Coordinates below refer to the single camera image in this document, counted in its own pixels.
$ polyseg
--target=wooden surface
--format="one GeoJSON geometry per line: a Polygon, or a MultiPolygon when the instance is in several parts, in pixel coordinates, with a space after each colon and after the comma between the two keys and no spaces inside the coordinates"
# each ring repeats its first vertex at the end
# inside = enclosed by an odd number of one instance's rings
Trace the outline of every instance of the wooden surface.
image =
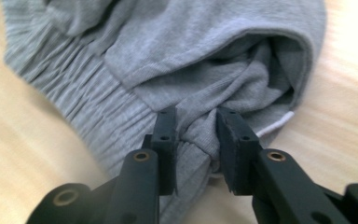
{"type": "MultiPolygon", "coordinates": [[[[358,1],[328,0],[324,49],[303,105],[273,142],[318,184],[342,193],[358,182],[358,1]]],[[[0,223],[24,223],[41,198],[67,182],[106,176],[58,112],[3,63],[0,6],[0,223]]],[[[214,181],[187,224],[255,223],[249,197],[214,181]]]]}

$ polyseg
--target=wooden table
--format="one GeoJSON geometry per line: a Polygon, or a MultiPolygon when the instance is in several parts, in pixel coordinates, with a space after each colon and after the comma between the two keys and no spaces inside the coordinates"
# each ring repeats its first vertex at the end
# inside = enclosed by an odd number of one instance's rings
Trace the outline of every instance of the wooden table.
{"type": "MultiPolygon", "coordinates": [[[[283,149],[318,184],[342,193],[358,182],[358,1],[328,0],[324,49],[304,103],[271,147],[283,149]]],[[[107,176],[74,131],[3,63],[0,5],[0,223],[24,223],[41,198],[67,182],[107,176]]],[[[255,223],[250,197],[213,181],[187,224],[255,223]]]]}

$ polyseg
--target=gray fabric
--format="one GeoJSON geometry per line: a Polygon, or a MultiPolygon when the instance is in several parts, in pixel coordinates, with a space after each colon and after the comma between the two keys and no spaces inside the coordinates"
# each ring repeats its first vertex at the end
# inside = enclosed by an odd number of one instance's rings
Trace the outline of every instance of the gray fabric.
{"type": "Polygon", "coordinates": [[[161,223],[179,223],[218,167],[216,107],[240,112],[267,146],[298,105],[324,36],[321,0],[3,3],[7,64],[111,176],[156,112],[176,105],[179,195],[161,198],[161,223]]]}

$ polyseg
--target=screw hole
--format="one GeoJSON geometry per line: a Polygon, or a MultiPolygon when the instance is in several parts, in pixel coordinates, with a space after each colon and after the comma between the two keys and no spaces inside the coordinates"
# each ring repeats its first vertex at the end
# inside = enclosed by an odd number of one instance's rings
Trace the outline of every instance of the screw hole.
{"type": "Polygon", "coordinates": [[[135,155],[133,155],[133,158],[136,161],[147,161],[149,160],[149,154],[146,152],[138,152],[135,155]]]}
{"type": "Polygon", "coordinates": [[[319,224],[331,224],[331,219],[323,213],[313,212],[311,216],[319,224]]]}
{"type": "Polygon", "coordinates": [[[136,215],[133,213],[124,214],[121,217],[121,224],[131,224],[136,221],[136,215]]]}
{"type": "Polygon", "coordinates": [[[79,192],[76,189],[64,189],[54,197],[53,203],[56,206],[66,206],[76,201],[78,197],[79,192]]]}
{"type": "Polygon", "coordinates": [[[285,161],[286,157],[280,152],[270,152],[267,155],[273,161],[285,161]]]}

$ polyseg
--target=gray cloth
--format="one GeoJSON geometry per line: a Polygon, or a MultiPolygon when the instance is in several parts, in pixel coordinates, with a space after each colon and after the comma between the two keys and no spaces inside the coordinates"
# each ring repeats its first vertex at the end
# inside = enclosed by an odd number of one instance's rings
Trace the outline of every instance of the gray cloth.
{"type": "Polygon", "coordinates": [[[321,49],[321,0],[4,0],[6,62],[55,104],[111,176],[178,111],[179,223],[217,169],[215,109],[242,114],[267,146],[293,115],[321,49]]]}

